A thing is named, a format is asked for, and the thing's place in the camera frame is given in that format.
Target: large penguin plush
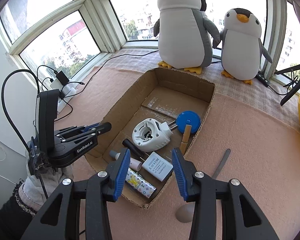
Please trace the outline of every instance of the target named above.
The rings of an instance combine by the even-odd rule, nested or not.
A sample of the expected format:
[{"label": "large penguin plush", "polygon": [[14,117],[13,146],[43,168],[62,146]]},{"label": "large penguin plush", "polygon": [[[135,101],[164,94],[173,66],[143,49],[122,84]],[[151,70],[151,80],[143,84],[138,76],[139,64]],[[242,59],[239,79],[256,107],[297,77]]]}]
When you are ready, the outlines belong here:
[{"label": "large penguin plush", "polygon": [[[258,73],[261,56],[264,55],[272,63],[260,40],[260,22],[250,11],[236,8],[227,11],[224,26],[220,32],[221,64],[224,69],[221,74],[252,85],[251,79]],[[217,46],[218,43],[213,41],[213,47]]]},{"label": "large penguin plush", "polygon": [[209,66],[212,60],[208,32],[220,42],[217,27],[205,14],[206,1],[158,0],[158,8],[160,19],[154,25],[154,36],[160,32],[158,47],[162,61],[158,65],[200,74],[202,67]]}]

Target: gloved hand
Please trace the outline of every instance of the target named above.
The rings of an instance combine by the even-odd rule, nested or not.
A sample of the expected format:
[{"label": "gloved hand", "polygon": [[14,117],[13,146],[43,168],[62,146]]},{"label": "gloved hand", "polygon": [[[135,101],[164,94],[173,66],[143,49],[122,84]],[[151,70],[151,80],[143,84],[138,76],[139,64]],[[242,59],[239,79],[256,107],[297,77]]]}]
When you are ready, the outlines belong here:
[{"label": "gloved hand", "polygon": [[[59,168],[57,172],[48,168],[46,173],[41,173],[44,186],[48,196],[66,178],[73,179],[72,165],[66,168]],[[19,188],[19,197],[28,207],[38,211],[46,201],[40,180],[35,176],[28,176],[26,181]]]}]

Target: cardboard box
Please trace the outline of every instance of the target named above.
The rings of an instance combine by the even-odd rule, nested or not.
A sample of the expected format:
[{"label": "cardboard box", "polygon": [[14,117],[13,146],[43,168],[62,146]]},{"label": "cardboard box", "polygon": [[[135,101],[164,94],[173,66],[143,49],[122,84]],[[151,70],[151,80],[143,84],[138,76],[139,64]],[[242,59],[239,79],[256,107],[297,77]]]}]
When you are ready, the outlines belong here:
[{"label": "cardboard box", "polygon": [[[213,83],[187,72],[166,68],[155,68],[145,72],[104,117],[102,122],[110,122],[112,129],[99,138],[99,144],[86,154],[86,159],[96,172],[104,170],[107,164],[113,161],[109,156],[110,150],[119,152],[123,148],[124,139],[132,141],[133,129],[147,118],[169,123],[181,112],[191,110],[200,116],[199,132],[208,114],[214,91]],[[156,153],[171,161],[171,151],[180,146],[182,136],[177,129],[174,130],[170,143]],[[195,138],[195,135],[191,135],[188,145],[191,145]],[[139,173],[157,188],[156,192],[148,199],[125,183],[122,195],[140,208],[148,208],[174,179],[174,175],[160,182],[143,168]]]}]

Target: white penguin belly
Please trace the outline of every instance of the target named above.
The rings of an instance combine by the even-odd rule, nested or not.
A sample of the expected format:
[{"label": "white penguin belly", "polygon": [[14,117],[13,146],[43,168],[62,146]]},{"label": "white penguin belly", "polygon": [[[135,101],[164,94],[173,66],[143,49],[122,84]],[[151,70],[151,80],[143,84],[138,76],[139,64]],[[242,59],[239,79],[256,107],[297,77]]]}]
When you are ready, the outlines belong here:
[{"label": "white penguin belly", "polygon": [[222,48],[222,66],[236,79],[253,79],[260,67],[258,38],[228,30]]},{"label": "white penguin belly", "polygon": [[176,8],[160,13],[159,54],[174,68],[198,67],[204,47],[191,9]]}]

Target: yellow penguin foot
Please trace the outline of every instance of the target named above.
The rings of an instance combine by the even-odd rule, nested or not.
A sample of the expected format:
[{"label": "yellow penguin foot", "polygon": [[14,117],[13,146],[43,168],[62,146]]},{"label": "yellow penguin foot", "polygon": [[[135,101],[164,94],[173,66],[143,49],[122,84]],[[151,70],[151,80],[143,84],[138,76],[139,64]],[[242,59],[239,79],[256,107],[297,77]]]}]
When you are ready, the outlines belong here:
[{"label": "yellow penguin foot", "polygon": [[202,67],[187,67],[184,69],[184,71],[190,71],[191,73],[196,73],[197,75],[201,74]]},{"label": "yellow penguin foot", "polygon": [[158,63],[158,66],[167,67],[167,68],[172,68],[171,65],[165,63],[164,61],[160,61],[160,62]]},{"label": "yellow penguin foot", "polygon": [[252,80],[250,79],[250,80],[242,80],[245,84],[250,84],[250,85],[252,85]]},{"label": "yellow penguin foot", "polygon": [[232,75],[230,75],[227,71],[223,70],[221,71],[221,75],[224,75],[226,77],[234,78]]}]

